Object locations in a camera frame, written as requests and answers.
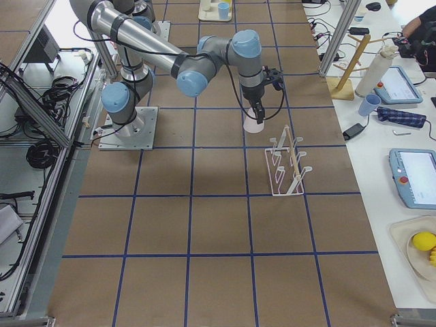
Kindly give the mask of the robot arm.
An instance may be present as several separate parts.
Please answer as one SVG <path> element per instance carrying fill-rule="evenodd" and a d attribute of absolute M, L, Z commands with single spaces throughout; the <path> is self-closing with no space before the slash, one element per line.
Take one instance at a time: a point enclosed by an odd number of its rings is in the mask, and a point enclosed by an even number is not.
<path fill-rule="evenodd" d="M 188 97 L 199 96 L 222 65 L 236 67 L 243 97 L 252 110 L 245 121 L 257 125 L 245 130 L 251 133 L 262 131 L 266 72 L 262 66 L 262 46 L 256 31 L 239 31 L 230 39 L 203 37 L 197 53 L 190 55 L 118 11 L 111 1 L 71 1 L 70 5 L 87 28 L 107 35 L 118 45 L 136 51 L 146 61 L 169 72 L 179 90 Z"/>

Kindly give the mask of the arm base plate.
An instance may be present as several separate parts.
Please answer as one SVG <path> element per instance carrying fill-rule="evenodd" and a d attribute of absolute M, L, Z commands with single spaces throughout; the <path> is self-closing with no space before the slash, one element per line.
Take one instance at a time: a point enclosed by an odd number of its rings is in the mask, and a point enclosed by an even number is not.
<path fill-rule="evenodd" d="M 158 21 L 152 23 L 151 25 L 151 33 L 155 35 L 155 37 L 160 42 L 168 42 L 169 34 L 170 34 L 170 21 Z"/>
<path fill-rule="evenodd" d="M 136 107 L 136 118 L 130 124 L 121 127 L 113 125 L 110 115 L 106 115 L 106 125 L 103 129 L 98 148 L 102 151 L 135 151 L 152 150 L 157 124 L 158 107 Z"/>

